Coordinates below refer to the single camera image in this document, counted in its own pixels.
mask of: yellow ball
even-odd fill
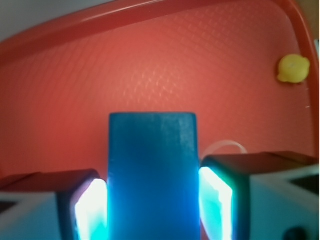
[[[298,84],[308,77],[310,62],[306,57],[290,54],[281,59],[278,67],[279,81]]]

